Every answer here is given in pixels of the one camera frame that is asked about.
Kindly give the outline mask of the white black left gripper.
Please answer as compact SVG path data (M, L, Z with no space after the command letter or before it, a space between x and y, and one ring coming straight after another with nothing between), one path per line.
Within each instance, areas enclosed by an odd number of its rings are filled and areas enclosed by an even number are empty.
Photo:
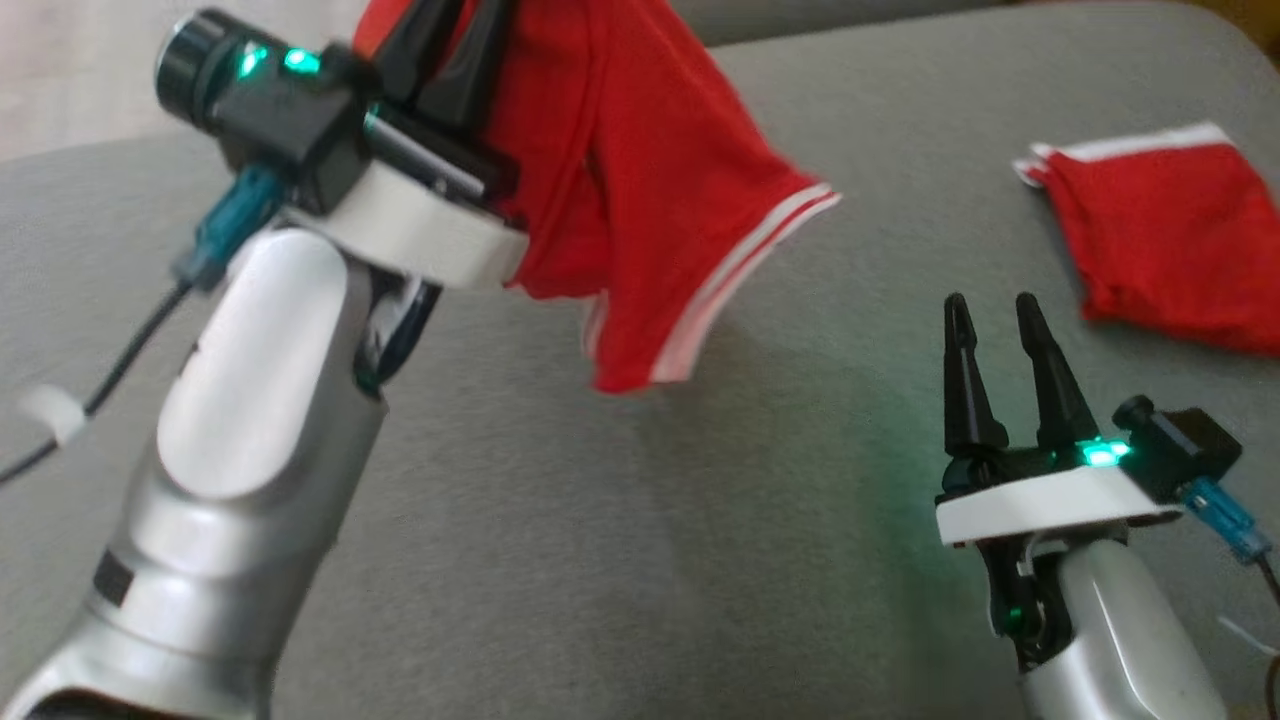
M383 97L411 102L447 50L466 1L410 1L378 49ZM515 1L476 1L448 61L430 82L430 120L447 131L485 127L515 18ZM325 215L285 210L347 254L448 290L499 290L529 250L520 223L497 205L515 165L385 104L365 117L372 160Z

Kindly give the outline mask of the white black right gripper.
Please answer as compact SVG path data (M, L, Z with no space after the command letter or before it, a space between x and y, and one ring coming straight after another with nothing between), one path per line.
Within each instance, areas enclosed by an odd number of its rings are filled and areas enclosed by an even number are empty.
M1175 503L1153 501L1121 469L1135 456L1125 442L1098 439L1091 407L1033 293L1018 295L1016 315L1033 369L1041 448L997 451L1009 447L1009 433L989 405L966 300L961 293L945 300L943 447L948 456L966 455L948 464L934 501L940 541L968 544L1180 514Z

